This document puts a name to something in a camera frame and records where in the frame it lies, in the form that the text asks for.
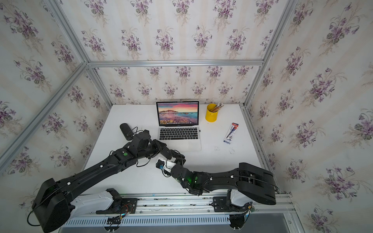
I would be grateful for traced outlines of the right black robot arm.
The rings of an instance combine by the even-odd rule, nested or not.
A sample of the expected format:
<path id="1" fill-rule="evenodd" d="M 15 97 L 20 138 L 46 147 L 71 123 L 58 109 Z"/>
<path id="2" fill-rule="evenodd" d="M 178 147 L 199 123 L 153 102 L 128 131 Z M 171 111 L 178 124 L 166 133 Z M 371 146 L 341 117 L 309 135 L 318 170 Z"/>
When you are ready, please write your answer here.
<path id="1" fill-rule="evenodd" d="M 275 205 L 275 178 L 272 172 L 248 163 L 226 172 L 208 173 L 190 171 L 184 167 L 186 159 L 176 150 L 171 150 L 175 165 L 170 171 L 173 177 L 189 194 L 200 196 L 205 192 L 220 189 L 235 189 L 260 204 Z"/>

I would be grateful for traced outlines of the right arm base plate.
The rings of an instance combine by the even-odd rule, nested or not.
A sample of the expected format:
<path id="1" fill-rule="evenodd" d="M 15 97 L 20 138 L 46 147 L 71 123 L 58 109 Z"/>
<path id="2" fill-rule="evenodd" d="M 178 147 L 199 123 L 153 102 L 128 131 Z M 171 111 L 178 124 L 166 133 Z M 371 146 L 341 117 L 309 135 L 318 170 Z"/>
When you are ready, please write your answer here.
<path id="1" fill-rule="evenodd" d="M 211 206 L 214 212 L 245 212 L 249 209 L 252 202 L 245 203 L 243 206 L 235 205 L 231 203 L 231 200 L 227 197 L 213 197 Z"/>

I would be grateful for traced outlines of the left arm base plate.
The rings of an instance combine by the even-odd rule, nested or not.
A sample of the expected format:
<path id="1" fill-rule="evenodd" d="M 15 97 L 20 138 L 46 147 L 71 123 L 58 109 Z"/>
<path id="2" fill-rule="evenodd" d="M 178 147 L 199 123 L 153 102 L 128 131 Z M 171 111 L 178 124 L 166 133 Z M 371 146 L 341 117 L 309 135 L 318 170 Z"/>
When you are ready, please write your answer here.
<path id="1" fill-rule="evenodd" d="M 136 198 L 125 198 L 114 200 L 113 203 L 106 210 L 96 211 L 97 215 L 107 214 L 134 214 L 136 211 L 138 199 Z"/>

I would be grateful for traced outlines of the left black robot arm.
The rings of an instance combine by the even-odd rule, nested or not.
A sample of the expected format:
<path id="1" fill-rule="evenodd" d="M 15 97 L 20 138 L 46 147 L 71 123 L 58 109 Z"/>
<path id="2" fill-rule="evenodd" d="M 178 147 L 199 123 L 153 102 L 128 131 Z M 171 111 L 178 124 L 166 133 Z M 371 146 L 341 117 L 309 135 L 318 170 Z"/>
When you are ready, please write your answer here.
<path id="1" fill-rule="evenodd" d="M 162 154 L 172 159 L 167 144 L 151 139 L 148 130 L 134 135 L 122 148 L 112 151 L 98 164 L 68 178 L 44 181 L 34 199 L 31 212 L 35 214 L 43 232 L 50 233 L 71 217 L 75 206 L 71 202 L 102 180 L 135 165 L 142 158 L 151 159 Z"/>

